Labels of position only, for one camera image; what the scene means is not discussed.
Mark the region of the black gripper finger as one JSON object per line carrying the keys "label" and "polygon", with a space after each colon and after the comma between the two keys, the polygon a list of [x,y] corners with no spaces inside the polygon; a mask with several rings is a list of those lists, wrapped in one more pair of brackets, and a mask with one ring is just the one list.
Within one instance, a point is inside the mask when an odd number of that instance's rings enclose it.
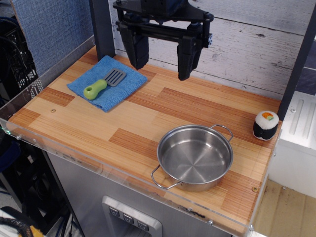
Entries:
{"label": "black gripper finger", "polygon": [[179,80],[190,77],[192,70],[198,66],[201,50],[201,40],[196,37],[184,36],[179,40],[177,46]]}
{"label": "black gripper finger", "polygon": [[149,59],[148,37],[137,33],[137,28],[124,22],[119,24],[121,39],[131,65],[135,69],[143,68]]}

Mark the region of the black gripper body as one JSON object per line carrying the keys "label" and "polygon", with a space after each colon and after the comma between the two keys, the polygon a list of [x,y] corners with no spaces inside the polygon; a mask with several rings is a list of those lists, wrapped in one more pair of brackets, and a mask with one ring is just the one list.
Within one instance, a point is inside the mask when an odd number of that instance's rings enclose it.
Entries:
{"label": "black gripper body", "polygon": [[210,22],[214,16],[192,6],[187,0],[117,0],[113,7],[121,19],[124,12],[135,13],[159,23],[166,21],[186,21],[202,24],[202,46],[210,47],[212,34],[209,33]]}

